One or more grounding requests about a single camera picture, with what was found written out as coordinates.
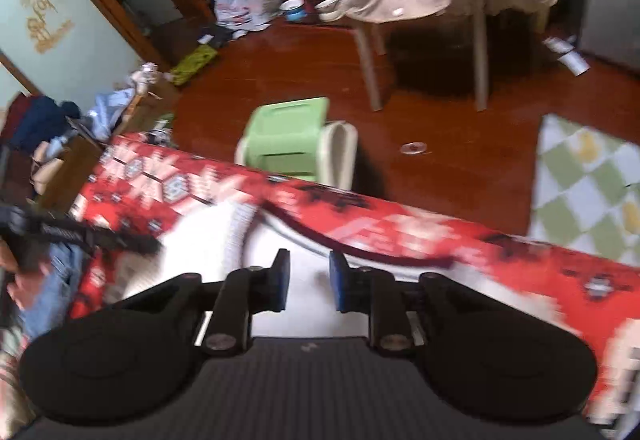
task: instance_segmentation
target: wooden floor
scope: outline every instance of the wooden floor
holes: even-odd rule
[[[491,26],[490,45],[489,109],[476,112],[467,48],[444,51],[431,32],[394,34],[377,61],[386,105],[372,112],[351,33],[276,25],[230,42],[192,80],[175,137],[181,149],[233,161],[256,107],[327,96],[329,118],[358,129],[369,162],[358,189],[524,234],[542,115],[640,142],[640,82],[596,59],[580,77],[555,63],[532,72],[526,33],[513,27]],[[427,154],[400,154],[412,141]]]
[[[171,66],[175,66],[196,49],[201,35],[200,23],[197,20],[179,18],[154,27],[149,34],[149,39],[162,57]]]

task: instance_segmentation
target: chair leg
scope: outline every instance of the chair leg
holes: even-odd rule
[[[533,14],[530,19],[530,43],[531,43],[531,71],[540,69],[543,61],[542,36],[549,21],[549,8],[545,7],[541,11]]]
[[[476,84],[476,110],[486,110],[489,97],[489,56],[486,46],[486,19],[484,5],[478,2],[474,11],[474,80]]]
[[[384,56],[386,54],[385,36],[382,34],[382,27],[380,27],[380,24],[372,24],[371,37],[373,38],[373,45],[376,49],[376,54]]]
[[[371,109],[377,112],[378,110],[382,110],[382,98],[380,96],[376,70],[373,67],[373,56],[369,42],[367,41],[367,32],[363,22],[354,21],[353,35],[356,39],[356,45],[358,46],[360,67],[367,87],[367,94],[369,94]]]

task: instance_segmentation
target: dark blue clothing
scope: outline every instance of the dark blue clothing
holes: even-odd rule
[[[80,110],[75,103],[58,106],[47,96],[35,96],[9,141],[10,146],[31,155],[42,141],[47,143],[68,129],[65,116],[78,118]]]

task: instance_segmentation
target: blue bowl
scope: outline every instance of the blue bowl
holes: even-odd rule
[[[287,0],[280,6],[280,11],[288,22],[296,22],[306,16],[303,0]]]

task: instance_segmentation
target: light green wall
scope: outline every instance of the light green wall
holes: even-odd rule
[[[91,0],[50,1],[57,12],[46,11],[47,27],[56,29],[66,20],[74,24],[52,50],[34,49],[27,28],[33,8],[20,0],[0,0],[0,48],[44,94],[86,110],[96,93],[113,90],[114,82],[137,68],[138,56]],[[0,71],[0,86],[5,81]]]
[[[14,98],[17,92],[26,93],[26,91],[14,76],[0,65],[0,110],[7,108],[7,103]]]

